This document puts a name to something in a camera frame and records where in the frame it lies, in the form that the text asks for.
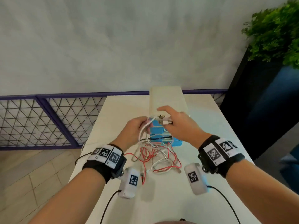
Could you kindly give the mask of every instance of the green plant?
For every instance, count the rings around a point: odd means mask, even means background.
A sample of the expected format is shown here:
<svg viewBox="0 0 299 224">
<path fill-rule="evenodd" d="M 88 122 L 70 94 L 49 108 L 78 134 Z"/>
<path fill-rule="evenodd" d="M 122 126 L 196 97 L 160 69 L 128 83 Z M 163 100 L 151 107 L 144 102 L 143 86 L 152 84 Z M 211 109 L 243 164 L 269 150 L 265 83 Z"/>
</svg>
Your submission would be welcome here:
<svg viewBox="0 0 299 224">
<path fill-rule="evenodd" d="M 252 41 L 248 60 L 282 59 L 283 64 L 299 69 L 299 2 L 289 0 L 282 7 L 266 9 L 245 22 L 246 34 Z"/>
</svg>

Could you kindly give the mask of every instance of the hand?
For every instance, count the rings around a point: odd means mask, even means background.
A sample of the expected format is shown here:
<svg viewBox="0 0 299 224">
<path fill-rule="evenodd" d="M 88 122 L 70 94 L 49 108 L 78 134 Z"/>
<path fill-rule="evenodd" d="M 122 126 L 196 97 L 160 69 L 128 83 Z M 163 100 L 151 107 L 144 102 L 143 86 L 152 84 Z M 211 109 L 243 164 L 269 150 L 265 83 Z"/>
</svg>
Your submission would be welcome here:
<svg viewBox="0 0 299 224">
<path fill-rule="evenodd" d="M 170 106 L 162 106 L 157 108 L 157 110 L 166 111 L 170 114 L 173 124 L 164 125 L 164 128 L 172 136 L 190 143 L 197 149 L 211 136 L 211 134 L 204 132 L 185 112 L 177 112 Z"/>
<path fill-rule="evenodd" d="M 127 122 L 117 138 L 111 143 L 117 145 L 123 150 L 123 152 L 125 152 L 138 142 L 138 136 L 141 128 L 150 121 L 147 119 L 148 117 L 146 116 L 131 119 Z M 144 129 L 144 131 L 146 130 L 148 134 L 150 134 L 150 126 L 151 125 Z"/>
</svg>

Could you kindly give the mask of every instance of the forearm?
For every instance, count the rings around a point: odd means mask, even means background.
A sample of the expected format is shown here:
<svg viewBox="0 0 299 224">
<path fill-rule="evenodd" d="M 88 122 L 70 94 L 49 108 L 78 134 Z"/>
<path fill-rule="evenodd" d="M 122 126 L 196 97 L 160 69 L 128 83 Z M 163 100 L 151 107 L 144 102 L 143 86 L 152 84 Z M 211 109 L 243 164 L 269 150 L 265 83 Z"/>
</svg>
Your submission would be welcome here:
<svg viewBox="0 0 299 224">
<path fill-rule="evenodd" d="M 60 190 L 30 224 L 85 223 L 105 186 L 105 179 L 96 170 L 83 169 Z"/>
<path fill-rule="evenodd" d="M 233 164 L 226 180 L 263 224 L 299 220 L 299 196 L 247 160 Z"/>
</svg>

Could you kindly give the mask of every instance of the tiled floor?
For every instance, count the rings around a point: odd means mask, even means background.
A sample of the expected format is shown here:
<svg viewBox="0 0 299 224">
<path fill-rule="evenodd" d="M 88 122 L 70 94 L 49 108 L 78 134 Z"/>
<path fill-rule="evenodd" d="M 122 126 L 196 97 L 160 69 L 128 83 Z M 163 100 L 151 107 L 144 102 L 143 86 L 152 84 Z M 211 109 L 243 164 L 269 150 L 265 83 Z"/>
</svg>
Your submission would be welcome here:
<svg viewBox="0 0 299 224">
<path fill-rule="evenodd" d="M 80 149 L 0 151 L 0 223 L 28 223 L 68 183 L 80 153 Z"/>
</svg>

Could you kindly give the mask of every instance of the white table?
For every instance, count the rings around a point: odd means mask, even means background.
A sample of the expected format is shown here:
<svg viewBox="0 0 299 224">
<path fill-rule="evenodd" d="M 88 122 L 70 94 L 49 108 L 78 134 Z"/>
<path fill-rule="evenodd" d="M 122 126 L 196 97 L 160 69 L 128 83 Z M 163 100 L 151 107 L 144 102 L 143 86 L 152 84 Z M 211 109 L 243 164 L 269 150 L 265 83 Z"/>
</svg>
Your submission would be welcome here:
<svg viewBox="0 0 299 224">
<path fill-rule="evenodd" d="M 241 142 L 226 121 L 220 109 L 209 94 L 184 95 L 191 117 L 199 126 L 212 134 L 231 139 L 251 160 Z M 128 120 L 138 116 L 149 115 L 149 96 L 108 96 L 86 142 L 82 155 L 93 151 L 101 144 L 111 142 L 122 130 Z M 136 146 L 128 152 L 134 152 Z M 105 214 L 103 223 L 136 223 L 153 224 L 165 220 L 180 220 L 201 223 L 237 223 L 235 215 L 225 199 L 214 189 L 209 193 L 195 196 L 189 186 L 184 166 L 199 162 L 198 151 L 188 143 L 174 147 L 182 163 L 182 173 L 171 170 L 166 174 L 148 173 L 142 186 L 138 183 L 136 196 L 126 200 L 115 196 Z M 87 157 L 79 159 L 71 179 L 77 175 L 86 162 Z M 126 167 L 135 166 L 140 169 L 140 162 L 131 162 L 127 155 Z M 245 207 L 224 178 L 217 174 L 207 175 L 208 183 L 218 188 L 230 201 L 240 222 L 260 223 Z M 118 190 L 120 180 L 110 180 L 86 223 L 99 223 L 103 211 L 112 194 Z"/>
</svg>

